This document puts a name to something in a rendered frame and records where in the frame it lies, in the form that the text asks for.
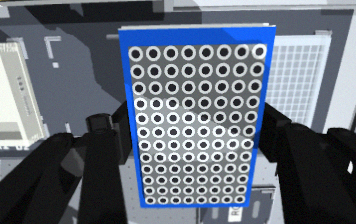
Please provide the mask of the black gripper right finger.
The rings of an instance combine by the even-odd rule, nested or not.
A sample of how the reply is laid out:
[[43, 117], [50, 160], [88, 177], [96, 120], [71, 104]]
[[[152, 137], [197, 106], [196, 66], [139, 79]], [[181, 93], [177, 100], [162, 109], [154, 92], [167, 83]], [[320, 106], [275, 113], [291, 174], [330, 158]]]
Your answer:
[[277, 163], [284, 224], [356, 224], [355, 132], [316, 133], [265, 102], [258, 148]]

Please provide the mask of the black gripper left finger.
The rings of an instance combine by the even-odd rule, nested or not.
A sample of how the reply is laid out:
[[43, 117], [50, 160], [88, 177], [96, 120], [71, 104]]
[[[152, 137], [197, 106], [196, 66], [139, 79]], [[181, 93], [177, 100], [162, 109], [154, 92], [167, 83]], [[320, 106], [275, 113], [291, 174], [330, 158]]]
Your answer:
[[0, 181], [0, 224], [59, 224], [81, 179], [77, 224], [128, 224], [119, 169], [133, 147], [127, 99], [85, 120], [83, 136], [48, 137]]

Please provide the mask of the white one-well reservoir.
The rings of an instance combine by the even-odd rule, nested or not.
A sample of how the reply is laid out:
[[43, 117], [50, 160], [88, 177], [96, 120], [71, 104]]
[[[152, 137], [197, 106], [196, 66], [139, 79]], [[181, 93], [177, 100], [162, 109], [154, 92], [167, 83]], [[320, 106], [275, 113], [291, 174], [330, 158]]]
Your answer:
[[45, 136], [20, 43], [0, 43], [0, 146], [30, 146]]

